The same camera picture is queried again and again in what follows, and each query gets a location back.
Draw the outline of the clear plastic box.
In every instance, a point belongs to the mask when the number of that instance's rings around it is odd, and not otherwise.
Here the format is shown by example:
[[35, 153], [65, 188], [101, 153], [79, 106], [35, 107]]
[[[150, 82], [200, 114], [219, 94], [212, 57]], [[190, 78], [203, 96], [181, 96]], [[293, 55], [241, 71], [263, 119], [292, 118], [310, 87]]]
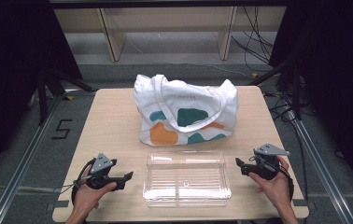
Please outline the clear plastic box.
[[143, 198], [149, 207], [225, 206], [232, 197], [219, 151], [150, 153]]

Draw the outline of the black metal stand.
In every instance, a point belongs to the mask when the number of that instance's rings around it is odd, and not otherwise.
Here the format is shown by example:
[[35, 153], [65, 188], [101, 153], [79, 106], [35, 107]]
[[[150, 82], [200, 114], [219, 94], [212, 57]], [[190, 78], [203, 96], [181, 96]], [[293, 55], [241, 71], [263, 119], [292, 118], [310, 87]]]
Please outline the black metal stand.
[[296, 62], [291, 59], [287, 59], [280, 65], [276, 66], [269, 72], [266, 72], [259, 78], [254, 79], [248, 83], [248, 86], [258, 86], [267, 79], [279, 74], [279, 80], [277, 81], [276, 87], [279, 91], [285, 91], [287, 87], [292, 89], [292, 103], [291, 108], [294, 112], [295, 118], [300, 120], [300, 75]]
[[84, 91], [96, 91], [96, 88], [91, 87], [82, 82], [81, 80], [71, 77], [59, 70], [48, 67], [44, 68], [37, 76], [37, 92], [40, 108], [40, 125], [42, 125], [49, 116], [46, 90], [49, 90], [53, 96], [63, 96], [65, 93], [65, 89], [61, 83], [62, 80], [66, 80], [67, 82], [73, 84], [76, 87], [81, 88]]

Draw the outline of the white tote bag coloured patches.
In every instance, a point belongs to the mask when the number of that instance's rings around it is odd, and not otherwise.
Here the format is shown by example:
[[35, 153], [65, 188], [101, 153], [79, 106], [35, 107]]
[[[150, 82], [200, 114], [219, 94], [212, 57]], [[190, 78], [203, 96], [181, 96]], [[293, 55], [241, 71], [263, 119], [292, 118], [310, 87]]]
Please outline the white tote bag coloured patches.
[[134, 101], [142, 117], [142, 143], [172, 146], [203, 143], [233, 134], [239, 108], [237, 88], [197, 86], [164, 75], [139, 75]]

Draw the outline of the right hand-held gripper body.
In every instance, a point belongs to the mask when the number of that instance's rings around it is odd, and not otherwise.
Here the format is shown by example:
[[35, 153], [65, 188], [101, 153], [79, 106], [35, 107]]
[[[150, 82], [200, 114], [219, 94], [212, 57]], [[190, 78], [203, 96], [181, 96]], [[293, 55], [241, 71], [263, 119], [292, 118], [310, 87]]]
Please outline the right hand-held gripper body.
[[264, 144], [253, 149], [257, 170], [255, 174], [266, 180], [273, 179], [280, 171], [278, 156], [288, 156], [289, 152], [272, 144]]

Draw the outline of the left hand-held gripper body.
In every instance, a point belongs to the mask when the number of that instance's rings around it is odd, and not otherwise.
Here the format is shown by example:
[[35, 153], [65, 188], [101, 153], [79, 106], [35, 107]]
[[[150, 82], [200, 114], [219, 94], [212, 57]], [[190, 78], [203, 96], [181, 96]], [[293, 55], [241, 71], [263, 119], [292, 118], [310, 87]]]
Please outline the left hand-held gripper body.
[[100, 189], [108, 183], [115, 182], [117, 184], [115, 190], [124, 189], [125, 181], [121, 181], [121, 177], [108, 175], [113, 166], [111, 160], [104, 153], [99, 153], [89, 171], [86, 184], [92, 189]]

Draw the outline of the person's left hand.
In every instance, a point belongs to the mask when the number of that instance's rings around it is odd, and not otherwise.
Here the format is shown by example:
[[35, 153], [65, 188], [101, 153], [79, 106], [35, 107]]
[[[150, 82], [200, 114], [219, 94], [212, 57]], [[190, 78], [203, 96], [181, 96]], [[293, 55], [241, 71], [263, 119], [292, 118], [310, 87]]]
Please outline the person's left hand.
[[75, 195], [73, 213], [87, 216], [92, 209], [98, 208], [100, 199], [116, 186], [117, 184], [112, 182], [100, 189], [92, 189], [86, 184], [86, 180], [81, 180]]

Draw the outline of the aluminium floor rail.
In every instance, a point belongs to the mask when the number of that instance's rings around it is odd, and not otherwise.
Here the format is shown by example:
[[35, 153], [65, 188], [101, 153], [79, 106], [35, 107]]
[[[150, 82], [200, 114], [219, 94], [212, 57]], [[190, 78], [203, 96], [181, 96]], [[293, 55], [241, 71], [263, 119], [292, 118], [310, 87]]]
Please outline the aluminium floor rail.
[[35, 156], [35, 153], [38, 149], [38, 146], [42, 142], [43, 136], [46, 130], [49, 127], [49, 123], [52, 119], [54, 111], [62, 101], [62, 96], [54, 96], [51, 102], [49, 103], [48, 115], [41, 121], [38, 128], [35, 131], [35, 134], [25, 150], [16, 170], [9, 179], [7, 185], [4, 187], [2, 194], [0, 196], [0, 224], [2, 224], [4, 217], [7, 213], [8, 208], [10, 207], [20, 183], [22, 182], [32, 160]]
[[291, 118], [291, 123], [293, 127], [297, 130], [300, 139], [303, 142], [305, 147], [306, 154], [310, 158], [313, 166], [318, 174], [319, 179], [321, 180], [322, 186], [326, 190], [328, 197], [330, 198], [336, 213], [341, 219], [343, 224], [353, 224], [353, 213], [350, 209], [348, 202], [341, 190], [336, 185], [332, 175], [325, 164], [324, 160], [321, 159], [318, 149], [315, 146], [311, 136], [304, 127], [303, 122], [298, 119], [298, 116], [290, 111], [288, 116]]

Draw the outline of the person's right hand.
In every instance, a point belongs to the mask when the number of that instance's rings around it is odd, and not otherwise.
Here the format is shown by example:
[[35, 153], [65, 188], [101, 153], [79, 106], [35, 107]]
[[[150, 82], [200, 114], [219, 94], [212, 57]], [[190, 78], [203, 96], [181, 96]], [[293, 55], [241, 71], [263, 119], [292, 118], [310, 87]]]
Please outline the person's right hand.
[[255, 173], [248, 176], [259, 185], [255, 191], [263, 192], [279, 213], [291, 209], [289, 179], [284, 174], [278, 172], [271, 180], [263, 179]]

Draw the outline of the black curtain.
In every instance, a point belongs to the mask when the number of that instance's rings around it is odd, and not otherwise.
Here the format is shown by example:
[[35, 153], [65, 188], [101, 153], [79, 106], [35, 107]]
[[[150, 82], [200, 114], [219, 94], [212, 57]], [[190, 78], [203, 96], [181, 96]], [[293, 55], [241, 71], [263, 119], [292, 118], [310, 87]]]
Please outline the black curtain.
[[315, 45], [302, 60], [302, 76], [313, 107], [353, 170], [353, 0], [290, 0], [270, 65], [287, 59], [318, 5]]
[[0, 153], [49, 68], [81, 78], [49, 0], [0, 0]]

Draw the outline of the light wooden shelf unit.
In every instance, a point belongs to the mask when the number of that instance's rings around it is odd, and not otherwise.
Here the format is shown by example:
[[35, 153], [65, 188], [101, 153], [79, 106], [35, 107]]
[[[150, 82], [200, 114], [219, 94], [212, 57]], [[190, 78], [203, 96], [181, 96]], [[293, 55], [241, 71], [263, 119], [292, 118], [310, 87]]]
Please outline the light wooden shelf unit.
[[55, 15], [66, 33], [102, 33], [110, 59], [120, 59], [129, 33], [213, 32], [219, 57], [228, 58], [234, 32], [251, 29], [253, 23], [262, 32], [276, 32], [284, 7], [130, 7], [57, 9]]

